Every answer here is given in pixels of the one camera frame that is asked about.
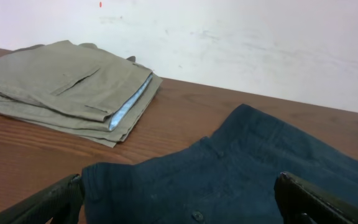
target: folded clothes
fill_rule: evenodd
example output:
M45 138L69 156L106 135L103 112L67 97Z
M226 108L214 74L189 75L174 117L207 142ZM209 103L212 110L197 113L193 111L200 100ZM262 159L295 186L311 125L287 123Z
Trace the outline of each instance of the folded clothes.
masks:
M358 161L250 106L210 138L137 165L82 171L89 224L282 223L273 186L289 171L358 208Z
M71 45L71 43L69 42L58 43L63 44L63 46L66 46L67 44ZM36 45L26 49L19 49L14 51L14 53L12 53L11 55L15 56L15 54L18 53L30 50L37 50L42 47L46 46ZM99 53L107 55L106 58L111 58L110 53L105 50L98 49L97 46L95 46L94 44L80 44L76 47L87 48L88 50L97 51ZM138 63L130 63L132 65L133 72L135 72L137 68L144 68ZM93 95L96 95L97 98L97 95L99 95L100 93L112 97L112 99L109 99L104 103L110 101L114 102L115 99L118 99L118 101L122 101L122 96L115 95L120 93L116 91L116 88L114 86L131 85L131 82L128 82L128 80L124 80L123 84L120 83L120 81L118 81L118 83L112 83L111 89L105 89L101 91L97 89L97 86L94 86L94 88L92 87L93 92L92 88L88 89L89 91L83 92L83 90L87 88L89 80L91 81L91 86L93 86L92 83L105 82L106 77L114 77L116 75L114 70L115 66L117 66L118 70L120 70L120 64L116 65L114 61L108 66L108 73L104 73L103 76L93 75L92 80L90 80L90 78L85 78L84 80L81 80L74 86L70 87L70 89L67 89L66 92L76 92L76 98L85 101L87 101L87 99L90 99ZM125 102L123 102L122 106L119 107L115 111L115 113L105 117L102 121L83 119L82 116L68 116L67 114L60 113L59 111L52 110L51 108L34 105L26 101L19 101L17 100L17 98L13 99L7 97L5 94L0 94L0 114L11 116L26 122L35 123L48 128L56 129L58 131L75 134L77 136L113 147L117 142L125 140L129 132L132 130L133 126L136 124L137 120L140 118L146 107L149 105L151 99L154 97L161 82L161 78L159 78L153 73L150 73L144 79L144 82L140 83L141 85L139 85L138 89L136 89L135 92L130 95ZM138 86L138 82L133 83L133 86Z

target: wood grain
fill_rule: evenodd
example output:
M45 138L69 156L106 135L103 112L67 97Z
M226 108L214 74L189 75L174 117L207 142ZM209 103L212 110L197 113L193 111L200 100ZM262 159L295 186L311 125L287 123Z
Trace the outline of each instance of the wood grain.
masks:
M8 52L0 49L0 56ZM0 211L92 163L136 164L184 149L210 135L241 103L358 159L358 113L164 79L127 141L114 149L0 116Z

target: khaki pants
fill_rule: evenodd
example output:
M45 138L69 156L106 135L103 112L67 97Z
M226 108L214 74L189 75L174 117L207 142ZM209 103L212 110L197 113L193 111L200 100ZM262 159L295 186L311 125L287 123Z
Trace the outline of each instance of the khaki pants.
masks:
M97 49L97 47L93 44L81 44L80 46L97 50L104 54L109 54L108 52L105 52L101 49ZM42 47L42 45L33 46L28 49L36 49L38 47ZM27 51L28 49L16 50L15 54L21 51ZM77 83L74 87L86 87L87 82L88 79L82 80L81 83ZM112 116L108 116L103 121L92 121L90 119L83 119L81 117L67 116L65 114L59 113L58 111L51 110L50 108L44 108L40 105L33 105L28 104L27 102L17 101L4 95L0 95L0 114L11 116L26 122L38 124L58 131L75 134L83 138L87 138L92 141L113 147L116 142L125 140L137 120L140 118L154 97L161 82L161 78L152 74L152 79L147 88L144 90L143 94L139 97L133 107L112 131L109 130Z

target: folded khaki trousers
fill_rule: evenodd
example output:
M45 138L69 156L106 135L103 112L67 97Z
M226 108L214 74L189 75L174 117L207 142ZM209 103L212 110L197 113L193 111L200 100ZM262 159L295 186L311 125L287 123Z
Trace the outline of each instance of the folded khaki trousers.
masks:
M108 52L98 49L94 44L80 44L82 47ZM42 45L36 45L26 49L19 49L15 52L32 50ZM4 95L0 95L0 114L21 119L26 122L38 124L58 131L75 134L83 138L96 141L98 143L114 147L116 142L123 141L140 118L155 93L157 92L162 80L158 76L152 74L152 79L144 90L143 94L130 108L127 114L121 119L119 124L113 131L109 130L111 116L104 119L103 122L92 121L87 119L66 116L57 111L53 111L41 106L35 106L23 103Z
M0 95L68 116L104 121L151 73L109 52L66 40L2 56Z

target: back pocket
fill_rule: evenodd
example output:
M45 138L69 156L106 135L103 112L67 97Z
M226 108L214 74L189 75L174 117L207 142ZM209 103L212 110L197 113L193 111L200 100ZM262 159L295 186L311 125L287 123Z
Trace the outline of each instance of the back pocket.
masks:
M73 88L76 84L85 81L88 77L95 74L99 69L100 66L95 65L85 71L81 71L80 74L77 74L79 71L75 71L76 74L71 71L62 73L62 78L65 80L65 82L62 83L63 85L57 85L58 88L53 90L50 94L54 96L62 94L64 91Z

